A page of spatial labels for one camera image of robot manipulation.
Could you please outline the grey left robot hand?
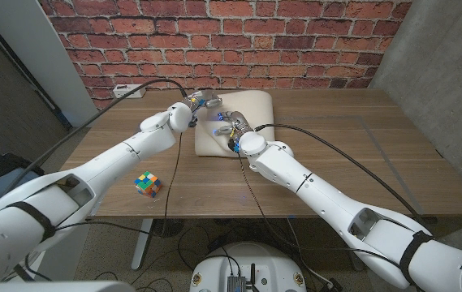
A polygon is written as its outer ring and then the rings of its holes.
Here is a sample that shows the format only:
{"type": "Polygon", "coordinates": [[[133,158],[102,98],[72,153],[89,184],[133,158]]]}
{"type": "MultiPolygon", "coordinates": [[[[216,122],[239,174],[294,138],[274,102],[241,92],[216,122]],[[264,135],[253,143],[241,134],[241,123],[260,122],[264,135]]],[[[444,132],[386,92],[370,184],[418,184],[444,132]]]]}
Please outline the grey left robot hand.
{"type": "Polygon", "coordinates": [[[188,95],[185,102],[193,113],[203,107],[207,109],[218,108],[223,103],[222,98],[219,97],[213,90],[196,91],[188,95]]]}

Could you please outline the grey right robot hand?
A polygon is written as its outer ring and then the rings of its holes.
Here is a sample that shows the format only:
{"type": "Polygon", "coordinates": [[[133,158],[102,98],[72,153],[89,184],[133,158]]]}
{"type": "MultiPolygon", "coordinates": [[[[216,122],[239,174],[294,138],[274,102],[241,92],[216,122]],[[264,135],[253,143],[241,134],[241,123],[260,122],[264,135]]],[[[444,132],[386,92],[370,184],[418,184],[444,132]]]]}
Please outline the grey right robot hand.
{"type": "Polygon", "coordinates": [[[239,111],[224,111],[218,112],[218,120],[229,122],[229,125],[223,126],[214,130],[214,135],[228,135],[228,147],[233,151],[237,151],[240,146],[240,138],[247,132],[253,131],[247,119],[239,111]]]}

